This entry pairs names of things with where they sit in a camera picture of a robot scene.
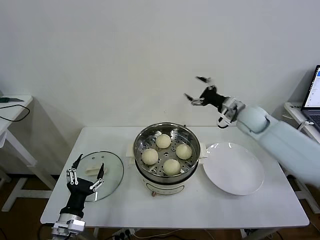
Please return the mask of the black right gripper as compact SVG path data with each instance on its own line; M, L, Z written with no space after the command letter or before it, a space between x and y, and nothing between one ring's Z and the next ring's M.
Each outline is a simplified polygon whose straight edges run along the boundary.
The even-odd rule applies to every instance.
M204 83L212 82L211 77L196 76L196 78ZM212 105L216 107L219 112L222 110L222 105L227 99L225 96L217 93L217 88L214 85L206 87L200 95L200 98L193 98L187 93L184 93L183 95L190 101L193 106Z

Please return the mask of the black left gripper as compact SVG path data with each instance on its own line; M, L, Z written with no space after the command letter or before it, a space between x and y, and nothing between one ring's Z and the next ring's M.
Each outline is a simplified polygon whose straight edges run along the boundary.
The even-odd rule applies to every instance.
M97 191L104 184L104 163L102 163L95 183L78 178L77 168L80 164L83 154L80 154L76 161L73 162L70 168L66 170L66 186L70 192L69 199L64 208L60 210L60 214L84 215L85 201L87 196Z

